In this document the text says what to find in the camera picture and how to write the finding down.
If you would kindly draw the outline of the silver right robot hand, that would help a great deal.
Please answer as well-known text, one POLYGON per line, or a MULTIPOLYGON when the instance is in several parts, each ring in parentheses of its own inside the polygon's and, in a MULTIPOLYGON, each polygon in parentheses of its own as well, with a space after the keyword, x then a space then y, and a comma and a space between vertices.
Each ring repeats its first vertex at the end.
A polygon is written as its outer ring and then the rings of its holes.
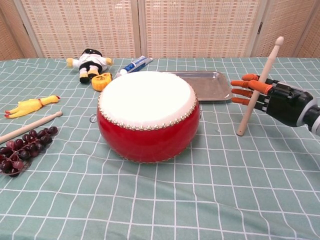
POLYGON ((233 97, 234 103, 248 105, 254 90, 259 92, 255 109, 267 113, 289 127, 307 124, 311 131, 317 128, 320 120, 318 101, 308 91, 289 86, 281 81, 267 78, 259 83, 257 74, 245 74, 241 80, 232 80, 232 93, 245 96, 233 97))

